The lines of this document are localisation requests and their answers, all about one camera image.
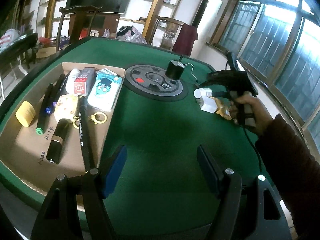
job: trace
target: yellow sponge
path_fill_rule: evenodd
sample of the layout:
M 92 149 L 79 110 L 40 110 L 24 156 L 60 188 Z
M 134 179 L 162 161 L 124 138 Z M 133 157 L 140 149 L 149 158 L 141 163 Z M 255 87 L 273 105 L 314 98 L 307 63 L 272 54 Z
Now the yellow sponge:
M 23 101 L 16 112 L 16 118 L 24 127 L 29 127 L 35 115 L 36 111 L 28 101 Z

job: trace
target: hand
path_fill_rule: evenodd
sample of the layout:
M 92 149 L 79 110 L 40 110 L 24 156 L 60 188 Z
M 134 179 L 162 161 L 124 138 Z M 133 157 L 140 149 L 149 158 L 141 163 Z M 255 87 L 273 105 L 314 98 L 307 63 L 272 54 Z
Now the hand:
M 273 121 L 273 118 L 269 114 L 265 105 L 260 101 L 260 99 L 254 97 L 250 92 L 245 92 L 243 96 L 237 98 L 235 101 L 240 104 L 251 105 L 254 117 L 256 119 L 256 127 L 251 128 L 250 131 L 258 136 L 263 135 L 264 131 Z M 237 107 L 233 104 L 233 102 L 231 102 L 230 115 L 235 122 L 237 122 L 237 113 Z

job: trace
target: cardboard tray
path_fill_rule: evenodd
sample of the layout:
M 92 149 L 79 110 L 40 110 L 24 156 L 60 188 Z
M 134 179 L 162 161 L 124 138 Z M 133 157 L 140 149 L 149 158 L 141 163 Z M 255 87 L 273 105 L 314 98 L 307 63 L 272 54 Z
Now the cardboard tray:
M 38 114 L 48 84 L 55 83 L 63 72 L 67 74 L 73 68 L 83 69 L 84 67 L 94 67 L 97 70 L 108 68 L 121 77 L 124 77 L 125 75 L 125 70 L 122 68 L 96 64 L 63 62 L 49 71 L 27 92 L 23 100 L 9 117 L 3 132 L 0 134 L 1 162 L 23 183 L 45 196 L 58 174 L 64 173 L 68 177 L 74 177 L 85 173 L 80 148 L 79 130 L 75 129 L 73 125 L 70 124 L 62 150 L 61 161 L 56 165 L 50 163 L 45 158 L 53 135 L 53 130 L 55 130 L 57 126 L 53 114 L 47 118 L 46 123 L 48 125 L 45 127 L 45 133 L 43 135 L 37 135 L 37 115 L 33 119 L 31 126 L 26 128 L 19 123 L 15 117 L 15 113 L 22 102 L 26 100 L 34 106 L 36 114 Z M 113 111 L 118 100 L 119 92 L 111 112 L 106 112 L 108 118 L 105 123 L 94 125 L 93 121 L 89 121 L 92 151 L 97 167 L 99 166 L 102 149 Z M 93 109 L 88 105 L 88 114 L 91 115 L 95 112 L 98 112 L 98 110 Z M 78 209 L 84 210 L 81 199 L 78 200 Z

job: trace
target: green tabletop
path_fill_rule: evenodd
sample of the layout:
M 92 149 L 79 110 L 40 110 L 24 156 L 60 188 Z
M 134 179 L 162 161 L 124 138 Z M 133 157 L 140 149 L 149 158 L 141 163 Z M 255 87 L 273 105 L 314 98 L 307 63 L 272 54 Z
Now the green tabletop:
M 48 65 L 15 100 L 0 123 L 12 114 L 22 96 L 45 73 L 61 62 L 79 62 L 128 68 L 150 64 L 167 68 L 180 57 L 168 51 L 118 40 L 91 38 L 68 49 Z M 205 81 L 212 70 L 207 64 L 184 58 L 194 65 L 194 75 Z M 176 102 L 160 102 L 140 96 L 125 86 L 119 95 L 102 159 L 119 144 L 128 158 L 116 189 L 104 202 L 117 233 L 121 235 L 167 234 L 212 222 L 219 201 L 209 192 L 196 159 L 196 149 L 206 144 L 223 168 L 232 168 L 244 184 L 259 174 L 258 160 L 241 128 L 216 114 L 200 110 L 193 91 L 195 79 L 188 66 L 182 80 L 189 94 Z M 223 87 L 212 86 L 221 91 Z M 253 142 L 257 137 L 249 133 Z M 31 190 L 0 164 L 1 181 L 27 204 L 39 209 L 44 196 Z M 85 215 L 79 213 L 85 227 Z

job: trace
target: person's arm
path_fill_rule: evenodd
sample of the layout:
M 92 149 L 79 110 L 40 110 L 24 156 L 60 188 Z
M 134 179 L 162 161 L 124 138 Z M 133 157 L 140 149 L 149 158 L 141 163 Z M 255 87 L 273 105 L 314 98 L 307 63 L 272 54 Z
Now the person's arm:
M 253 132 L 259 136 L 257 150 L 291 213 L 297 234 L 310 231 L 310 226 L 320 221 L 319 163 L 280 114 L 273 120 L 263 103 L 250 94 L 236 101 L 252 106 L 256 119 Z

